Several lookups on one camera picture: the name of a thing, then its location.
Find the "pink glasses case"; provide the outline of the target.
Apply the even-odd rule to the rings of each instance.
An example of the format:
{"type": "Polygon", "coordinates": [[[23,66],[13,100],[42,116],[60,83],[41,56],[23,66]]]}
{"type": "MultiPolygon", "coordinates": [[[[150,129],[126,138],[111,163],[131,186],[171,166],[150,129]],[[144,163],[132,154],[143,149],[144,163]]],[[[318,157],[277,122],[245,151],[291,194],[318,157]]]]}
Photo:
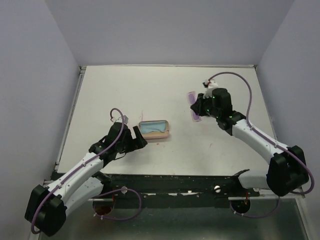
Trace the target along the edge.
{"type": "Polygon", "coordinates": [[[169,122],[167,120],[141,121],[138,124],[139,131],[144,139],[166,139],[170,136],[169,122]]]}

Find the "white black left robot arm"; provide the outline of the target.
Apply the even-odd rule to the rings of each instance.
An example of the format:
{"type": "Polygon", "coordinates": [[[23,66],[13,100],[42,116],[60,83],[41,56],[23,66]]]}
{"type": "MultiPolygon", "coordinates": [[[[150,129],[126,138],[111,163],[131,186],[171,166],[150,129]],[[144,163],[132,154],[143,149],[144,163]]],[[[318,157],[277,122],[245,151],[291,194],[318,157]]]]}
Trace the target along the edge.
{"type": "Polygon", "coordinates": [[[118,154],[127,154],[147,145],[139,128],[132,130],[114,123],[106,136],[91,145],[86,155],[67,173],[47,186],[37,185],[30,193],[24,218],[33,234],[56,234],[67,216],[92,197],[107,197],[111,185],[97,175],[118,154]]]}

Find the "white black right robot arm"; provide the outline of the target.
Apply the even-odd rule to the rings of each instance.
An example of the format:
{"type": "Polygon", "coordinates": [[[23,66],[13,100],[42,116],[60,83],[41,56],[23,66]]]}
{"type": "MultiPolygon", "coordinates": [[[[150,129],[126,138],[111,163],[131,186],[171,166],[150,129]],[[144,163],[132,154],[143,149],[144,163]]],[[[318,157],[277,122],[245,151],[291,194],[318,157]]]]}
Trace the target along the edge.
{"type": "Polygon", "coordinates": [[[199,93],[191,110],[200,117],[212,117],[220,129],[258,153],[268,164],[266,173],[249,169],[240,171],[230,183],[230,191],[241,196],[248,189],[271,190],[283,197],[309,181],[303,150],[289,147],[254,128],[247,117],[233,109],[230,93],[225,88],[211,90],[211,96],[199,93]]]}

